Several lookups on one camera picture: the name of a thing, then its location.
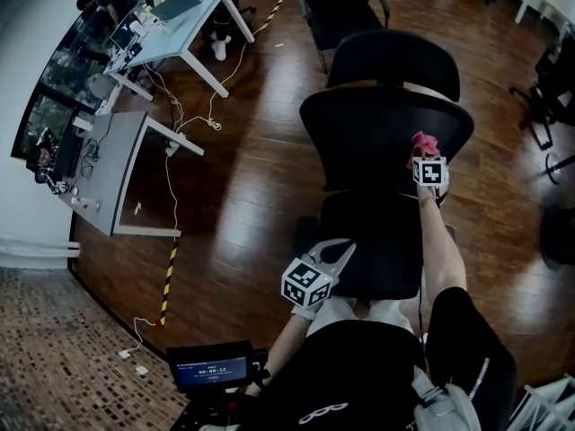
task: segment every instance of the gray desk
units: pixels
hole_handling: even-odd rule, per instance
[[[127,75],[121,75],[120,70],[139,66],[148,62],[166,59],[167,57],[181,57],[188,65],[194,69],[208,84],[214,88],[222,97],[229,96],[229,92],[222,84],[189,52],[191,42],[196,38],[201,26],[212,14],[216,6],[223,2],[242,34],[250,42],[254,38],[250,29],[245,24],[242,16],[238,13],[232,0],[202,0],[201,4],[195,6],[186,13],[167,22],[167,31],[160,27],[154,27],[150,32],[142,37],[138,42],[142,50],[129,62],[124,62],[124,55],[115,58],[104,70],[105,74],[113,76],[118,82],[126,85],[129,89],[137,92],[145,99],[151,101],[154,97],[137,84],[130,82]]]
[[[100,145],[100,159],[97,163],[92,163],[93,171],[90,179],[87,180],[80,176],[82,158],[76,167],[75,177],[65,179],[66,182],[78,188],[77,198],[91,198],[97,201],[100,204],[98,210],[83,209],[80,204],[73,203],[74,195],[71,193],[60,195],[60,199],[86,222],[107,236],[118,233],[180,236],[180,230],[171,228],[132,226],[119,223],[129,179],[134,169],[137,153],[148,129],[153,129],[177,142],[182,148],[187,148],[200,156],[203,156],[204,151],[185,137],[175,134],[154,119],[149,118],[145,112],[99,115],[93,123],[93,130],[85,133],[84,142],[90,138],[100,141],[105,135],[109,123],[110,132]]]

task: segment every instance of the small display screen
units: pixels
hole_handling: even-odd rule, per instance
[[[176,369],[183,386],[231,382],[247,376],[245,357],[208,363],[177,364]]]

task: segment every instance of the red cloth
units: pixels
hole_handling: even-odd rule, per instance
[[[439,154],[438,140],[434,136],[429,136],[419,131],[411,138],[411,141],[413,142],[413,149],[411,150],[410,160],[407,162],[407,169],[409,170],[413,165],[414,156],[426,157],[431,154]]]

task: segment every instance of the black mesh chair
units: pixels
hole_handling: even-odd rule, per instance
[[[337,48],[343,39],[353,33],[382,27],[368,2],[369,0],[300,0],[302,12],[312,31],[326,74],[327,68],[322,51]],[[379,2],[384,8],[387,28],[390,6],[386,0]]]
[[[336,54],[330,77],[331,84],[369,78],[379,84],[319,92],[300,108],[322,160],[324,190],[335,193],[325,199],[321,219],[298,219],[295,253],[301,256],[318,241],[350,238],[357,248],[334,293],[363,300],[407,299],[420,289],[420,211],[407,169],[411,138],[418,131],[435,136],[449,163],[473,133],[473,119],[458,105],[401,87],[409,81],[458,99],[453,58],[420,37],[387,33],[361,35],[373,37],[377,45],[370,48],[361,42],[355,47],[353,40],[361,39],[352,38],[346,51]],[[347,49],[359,53],[361,60],[341,56]],[[410,53],[415,52],[422,61],[410,64]],[[436,64],[427,66],[423,59]],[[365,66],[376,69],[369,72]],[[335,261],[347,247],[331,248],[326,254],[332,256],[323,258]]]
[[[379,29],[350,35],[340,43],[327,87],[361,80],[395,87],[417,84],[459,101],[459,72],[453,57],[408,32]]]

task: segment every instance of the hand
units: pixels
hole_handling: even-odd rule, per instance
[[[298,305],[294,305],[294,308],[292,308],[291,313],[298,314],[299,316],[307,319],[308,321],[315,321],[315,315],[320,310],[320,308],[322,308],[323,302],[325,302],[325,300],[322,300],[321,302],[318,302],[307,309],[304,309]]]
[[[56,182],[56,188],[60,193],[66,193],[70,187],[66,182]]]

